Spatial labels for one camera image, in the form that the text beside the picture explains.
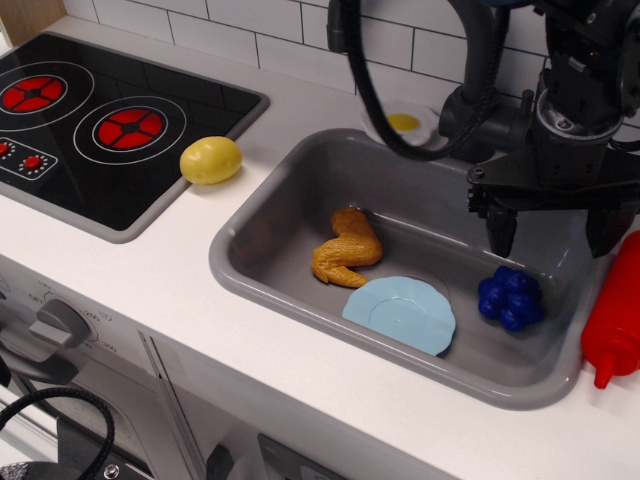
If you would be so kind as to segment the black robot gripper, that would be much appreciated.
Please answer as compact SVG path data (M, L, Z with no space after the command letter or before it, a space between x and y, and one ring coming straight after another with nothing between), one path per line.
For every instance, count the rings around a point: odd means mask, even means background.
M478 164L468 172L468 209L486 218L493 254L508 258L517 229L517 212L588 210L586 237L593 258L607 255L639 213L639 159L612 150L609 140L623 116L589 125L590 106L602 97L582 97L578 110L562 110L539 92L529 136L513 152Z

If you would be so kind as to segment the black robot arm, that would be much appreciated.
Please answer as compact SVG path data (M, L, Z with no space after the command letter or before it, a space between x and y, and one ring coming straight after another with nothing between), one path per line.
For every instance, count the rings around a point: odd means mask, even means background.
M536 1L551 64L530 130L513 152L473 167L468 208L494 254L510 255L521 211L585 210L593 257L609 253L639 213L639 159L611 139L639 110L639 4Z

